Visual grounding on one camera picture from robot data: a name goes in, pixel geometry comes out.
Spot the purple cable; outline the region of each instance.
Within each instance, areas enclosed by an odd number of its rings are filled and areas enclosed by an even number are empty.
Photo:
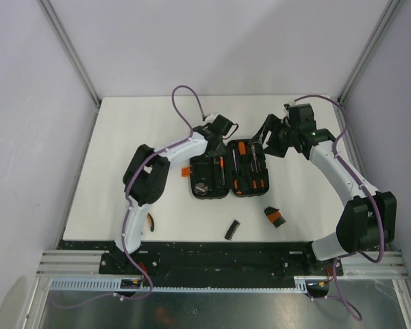
[[[341,104],[339,104],[337,101],[334,101],[333,99],[330,99],[330,98],[328,98],[326,96],[322,96],[322,95],[306,95],[306,96],[302,96],[302,97],[299,97],[299,98],[295,99],[295,101],[301,101],[302,99],[311,98],[311,97],[321,98],[321,99],[324,99],[325,101],[328,101],[328,102],[332,103],[333,105],[335,105],[342,112],[342,115],[344,116],[345,126],[344,126],[344,129],[341,131],[341,133],[338,135],[338,137],[336,137],[334,143],[332,144],[332,152],[334,153],[335,157],[338,159],[338,161],[342,165],[342,167],[347,171],[347,173],[350,174],[350,176],[353,178],[353,180],[356,182],[356,184],[358,184],[358,186],[362,189],[364,194],[368,197],[368,199],[370,200],[371,205],[372,205],[372,207],[375,211],[376,222],[377,222],[377,226],[379,228],[379,244],[380,244],[379,254],[378,254],[376,259],[372,259],[369,255],[365,254],[364,252],[360,252],[360,254],[363,255],[363,257],[365,257],[366,259],[368,259],[372,263],[379,263],[384,257],[384,248],[385,248],[384,227],[382,225],[382,218],[381,218],[379,208],[377,207],[377,204],[376,204],[376,201],[375,201],[374,197],[371,195],[371,193],[367,189],[367,187],[364,186],[364,183],[362,182],[362,180],[355,174],[353,169],[346,163],[346,161],[338,154],[338,142],[345,135],[346,131],[349,129],[349,121],[347,120],[347,115],[345,113],[345,110],[341,106]],[[350,303],[348,300],[345,299],[344,294],[343,294],[343,292],[342,292],[342,290],[339,286],[338,279],[336,277],[336,263],[338,262],[338,259],[351,256],[352,254],[339,256],[338,258],[334,259],[334,264],[333,264],[334,282],[335,282],[335,285],[336,285],[336,290],[338,290],[338,293],[339,293],[340,297],[331,296],[331,297],[328,297],[328,298],[335,299],[335,300],[340,300],[344,304],[347,311],[350,313],[350,315],[354,319],[356,319],[357,321],[362,321],[362,315],[358,311],[358,309],[352,303]]]
[[[184,121],[184,123],[186,123],[186,125],[189,128],[189,135],[188,137],[186,137],[185,139],[183,139],[182,141],[173,143],[163,149],[160,149],[158,151],[155,151],[154,153],[152,153],[150,156],[148,156],[145,161],[143,161],[143,163],[138,167],[138,169],[136,170],[136,172],[133,174],[131,180],[129,181],[129,184],[125,190],[125,198],[128,201],[129,205],[128,205],[128,210],[125,214],[125,218],[123,219],[123,224],[122,224],[122,246],[123,246],[123,252],[125,253],[126,257],[128,258],[128,260],[131,262],[131,264],[137,268],[137,270],[140,271],[141,274],[143,274],[143,276],[148,280],[149,282],[149,290],[141,296],[131,296],[131,297],[127,297],[127,296],[123,296],[121,295],[121,298],[123,298],[124,300],[142,300],[143,298],[146,298],[147,296],[149,296],[149,294],[152,292],[153,290],[153,282],[152,279],[149,277],[148,273],[146,273],[146,271],[144,269],[142,269],[135,261],[134,259],[132,259],[132,257],[128,254],[127,252],[127,248],[126,248],[126,242],[125,242],[125,230],[126,230],[126,226],[128,223],[128,219],[129,219],[129,214],[132,210],[132,208],[134,207],[132,199],[129,197],[129,192],[131,191],[132,186],[134,185],[134,182],[136,181],[138,175],[140,174],[140,172],[144,169],[144,167],[149,163],[149,161],[151,161],[153,158],[155,158],[157,155],[165,152],[168,149],[172,149],[178,145],[181,145],[182,143],[185,143],[186,141],[188,141],[189,138],[191,138],[193,136],[193,128],[192,125],[187,121],[186,117],[184,115],[181,114],[181,112],[178,110],[177,104],[175,103],[175,92],[180,89],[180,88],[186,88],[188,89],[190,92],[192,92],[192,94],[195,96],[197,102],[198,102],[198,106],[199,106],[199,110],[201,111],[201,116],[202,119],[205,119],[205,115],[204,115],[204,111],[203,111],[203,107],[201,105],[201,102],[199,101],[199,97],[198,94],[189,86],[186,85],[179,85],[176,86],[173,90],[172,90],[172,95],[171,95],[171,99],[172,99],[172,105],[174,110],[176,111],[176,113],[179,115],[179,117]],[[97,295],[94,296],[93,298],[90,298],[89,300],[86,300],[84,302],[75,304],[75,305],[70,305],[70,306],[63,306],[63,305],[59,305],[56,302],[53,301],[53,298],[51,299],[52,304],[57,307],[57,308],[61,308],[61,309],[70,309],[70,308],[77,308],[80,306],[83,306],[87,303],[90,303],[94,300],[97,300],[101,297],[107,297],[107,296],[112,296],[113,293],[102,293],[101,295]]]

